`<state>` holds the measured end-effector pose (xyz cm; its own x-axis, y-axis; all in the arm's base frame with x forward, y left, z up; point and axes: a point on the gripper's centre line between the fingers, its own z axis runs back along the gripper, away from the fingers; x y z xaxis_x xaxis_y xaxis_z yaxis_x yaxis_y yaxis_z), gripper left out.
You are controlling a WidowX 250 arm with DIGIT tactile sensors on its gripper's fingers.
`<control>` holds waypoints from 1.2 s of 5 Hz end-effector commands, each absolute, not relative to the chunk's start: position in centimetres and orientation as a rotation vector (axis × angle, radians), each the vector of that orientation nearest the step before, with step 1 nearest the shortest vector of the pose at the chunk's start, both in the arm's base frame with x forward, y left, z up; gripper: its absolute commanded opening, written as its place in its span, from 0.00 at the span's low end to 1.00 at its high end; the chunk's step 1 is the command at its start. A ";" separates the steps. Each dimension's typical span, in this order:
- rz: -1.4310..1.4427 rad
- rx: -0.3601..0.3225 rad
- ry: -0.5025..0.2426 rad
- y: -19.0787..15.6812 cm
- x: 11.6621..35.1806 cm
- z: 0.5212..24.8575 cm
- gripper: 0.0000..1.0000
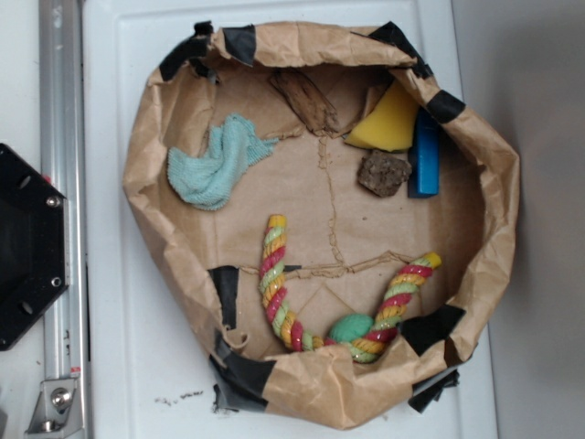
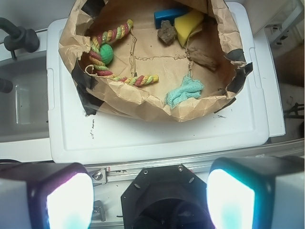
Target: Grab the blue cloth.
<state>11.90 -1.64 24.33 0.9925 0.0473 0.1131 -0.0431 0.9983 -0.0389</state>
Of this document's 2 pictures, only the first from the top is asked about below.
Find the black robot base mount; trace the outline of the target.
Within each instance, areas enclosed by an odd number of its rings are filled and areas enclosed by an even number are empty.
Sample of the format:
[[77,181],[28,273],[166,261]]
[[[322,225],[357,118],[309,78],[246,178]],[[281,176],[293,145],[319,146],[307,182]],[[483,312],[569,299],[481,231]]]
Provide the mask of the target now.
[[1,349],[8,351],[68,286],[66,198],[1,145]]

